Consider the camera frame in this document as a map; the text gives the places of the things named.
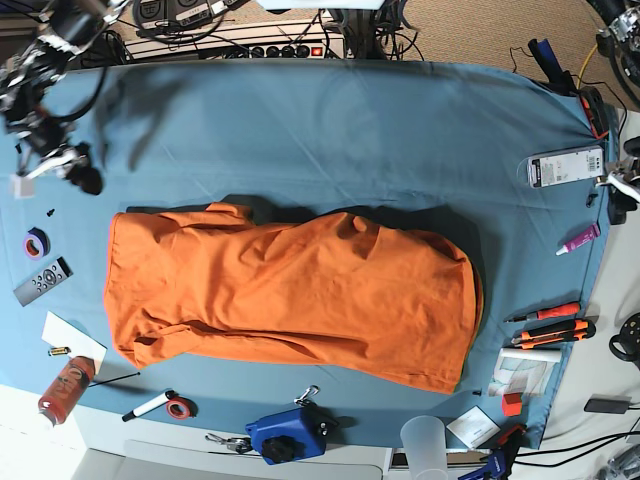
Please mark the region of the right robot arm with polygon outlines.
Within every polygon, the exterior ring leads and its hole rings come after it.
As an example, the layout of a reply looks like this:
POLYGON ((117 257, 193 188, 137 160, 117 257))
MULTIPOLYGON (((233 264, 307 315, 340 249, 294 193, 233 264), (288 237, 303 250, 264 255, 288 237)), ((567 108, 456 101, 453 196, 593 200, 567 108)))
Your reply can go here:
POLYGON ((100 172, 92 165, 90 146, 71 143, 74 123, 96 103, 106 80, 103 68, 92 96, 75 111, 57 115, 43 99, 60 81, 69 64, 84 54, 116 23, 126 1, 50 1, 39 13, 34 37, 20 53, 1 66, 1 117, 7 133, 16 137, 16 171, 11 177, 15 197, 28 197, 33 181, 48 172, 98 195, 103 189, 100 172))

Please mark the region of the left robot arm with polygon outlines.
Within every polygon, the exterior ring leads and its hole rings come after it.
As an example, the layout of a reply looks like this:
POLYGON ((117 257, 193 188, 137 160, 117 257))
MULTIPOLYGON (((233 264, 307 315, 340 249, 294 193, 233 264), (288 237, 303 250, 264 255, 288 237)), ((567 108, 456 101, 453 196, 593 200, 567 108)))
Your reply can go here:
MULTIPOLYGON (((596 0, 588 4, 598 14, 606 29, 601 33, 604 55, 619 85, 632 103, 639 107, 639 2, 596 0)), ((627 213, 639 208, 639 136, 627 139, 626 157, 610 163, 601 186, 609 189, 607 205, 611 225, 625 223, 627 213)))

